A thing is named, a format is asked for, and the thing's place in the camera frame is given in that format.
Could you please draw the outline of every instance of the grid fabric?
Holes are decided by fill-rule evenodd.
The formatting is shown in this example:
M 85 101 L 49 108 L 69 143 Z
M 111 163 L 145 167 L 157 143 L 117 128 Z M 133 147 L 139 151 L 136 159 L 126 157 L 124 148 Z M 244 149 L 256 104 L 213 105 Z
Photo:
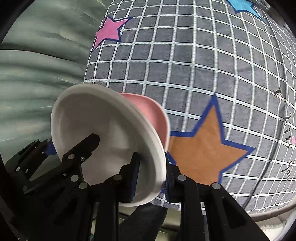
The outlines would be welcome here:
M 296 136 L 296 40 L 254 9 L 263 21 L 225 0 L 114 0 L 107 15 L 133 18 L 122 43 L 106 40 L 91 53 L 85 75 L 85 83 L 153 98 L 172 131 L 191 131 L 206 105 L 197 103 L 216 93 L 226 139 L 256 148 L 221 182 L 251 213 L 280 208 L 296 192 L 295 146 L 286 148 Z M 168 205 L 164 194 L 153 202 Z

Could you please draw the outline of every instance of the screw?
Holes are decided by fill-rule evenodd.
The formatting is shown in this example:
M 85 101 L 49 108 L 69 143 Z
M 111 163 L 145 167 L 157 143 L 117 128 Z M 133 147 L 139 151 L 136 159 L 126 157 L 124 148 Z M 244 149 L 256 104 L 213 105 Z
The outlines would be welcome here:
M 80 188 L 80 189 L 85 189 L 85 188 L 87 188 L 87 183 L 80 183 L 80 184 L 79 184 L 79 188 Z
M 79 179 L 79 177 L 77 175 L 71 176 L 71 181 L 72 182 L 76 182 L 76 181 L 78 181 L 78 179 Z
M 212 188 L 219 190 L 221 188 L 221 185 L 219 183 L 213 183 Z
M 179 181 L 185 181 L 185 180 L 186 180 L 186 176 L 184 176 L 184 175 L 179 175 L 179 176 L 177 177 L 177 179 L 178 179 Z
M 120 180 L 122 179 L 122 176 L 119 175 L 119 174 L 117 174 L 117 175 L 115 175 L 115 176 L 113 177 L 113 179 L 114 179 L 115 181 L 120 181 Z
M 75 155 L 74 154 L 70 154 L 69 156 L 68 156 L 68 159 L 73 159 L 75 157 Z

